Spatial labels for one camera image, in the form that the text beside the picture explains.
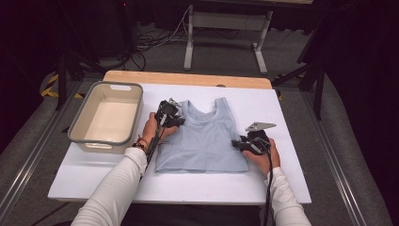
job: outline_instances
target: bracelet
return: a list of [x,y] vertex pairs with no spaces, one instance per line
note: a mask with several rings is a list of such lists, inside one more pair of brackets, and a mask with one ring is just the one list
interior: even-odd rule
[[134,143],[134,144],[132,145],[132,147],[134,147],[134,148],[139,148],[139,149],[143,150],[143,151],[144,151],[144,153],[147,153],[147,149],[146,149],[146,147],[144,147],[144,145],[143,145],[143,144],[140,144],[140,143]]
[[150,147],[149,141],[147,141],[147,139],[145,139],[145,138],[143,138],[143,137],[138,136],[138,140],[137,140],[136,142],[138,143],[140,140],[143,140],[144,143],[146,143],[146,145],[147,145],[147,150],[148,150],[149,147]]

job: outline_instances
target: floor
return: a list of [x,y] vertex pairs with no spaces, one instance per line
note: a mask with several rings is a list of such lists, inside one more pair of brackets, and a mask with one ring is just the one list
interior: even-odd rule
[[[153,30],[151,25],[140,27],[141,33]],[[296,60],[310,37],[301,31],[272,29],[263,46],[268,74],[261,75],[250,50],[250,40],[255,40],[258,34],[197,30],[192,70],[185,72],[185,37],[184,32],[179,32],[182,34],[179,40],[175,37],[172,43],[147,51],[144,50],[149,46],[142,41],[139,47],[143,55],[133,55],[116,70],[138,71],[145,62],[147,72],[273,80],[276,75],[301,66]],[[155,36],[159,31],[147,34]],[[102,62],[112,63],[110,59]],[[43,86],[51,76],[47,76]],[[74,98],[74,93],[86,93],[93,82],[101,79],[96,73],[88,73],[81,82],[71,81],[71,99],[59,111],[55,111],[57,98],[44,97],[41,106],[0,155],[0,197],[3,199],[0,225],[56,225],[73,220],[83,203],[50,200],[47,193],[70,145],[65,129],[83,102],[82,98]],[[391,225],[333,84],[326,79],[322,120],[318,121],[311,111],[313,91],[299,92],[295,88],[298,81],[295,78],[274,89],[281,92],[281,109],[311,193],[312,203],[305,204],[304,209],[312,225]]]

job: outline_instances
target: white sleeve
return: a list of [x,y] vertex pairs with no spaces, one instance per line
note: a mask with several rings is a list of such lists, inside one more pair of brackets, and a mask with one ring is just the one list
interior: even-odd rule
[[124,158],[103,178],[72,225],[120,225],[146,167],[142,150],[126,149]]
[[311,225],[306,217],[302,205],[298,203],[288,180],[280,167],[273,169],[273,182],[270,195],[274,217],[278,226],[282,225]]

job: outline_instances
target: tank top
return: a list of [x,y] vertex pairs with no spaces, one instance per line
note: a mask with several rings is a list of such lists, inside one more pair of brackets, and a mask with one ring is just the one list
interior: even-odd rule
[[158,145],[156,172],[242,172],[247,160],[232,147],[238,140],[235,122],[226,98],[215,99],[215,109],[197,110],[190,101],[181,102],[183,125]]

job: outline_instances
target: person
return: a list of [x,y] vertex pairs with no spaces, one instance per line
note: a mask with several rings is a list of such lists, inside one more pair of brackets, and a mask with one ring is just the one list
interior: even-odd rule
[[[100,182],[85,205],[79,209],[72,225],[120,225],[136,194],[140,177],[147,167],[146,151],[149,141],[155,136],[157,121],[155,113],[150,113],[142,138],[136,147],[126,149],[124,158]],[[178,127],[163,128],[162,138],[178,130]],[[272,138],[271,156],[273,182],[271,186],[272,207],[277,225],[311,225],[302,206],[297,202],[293,190],[284,176],[279,161],[279,153]],[[269,174],[269,160],[266,155],[255,155],[243,151],[243,155],[253,161],[265,176]]]

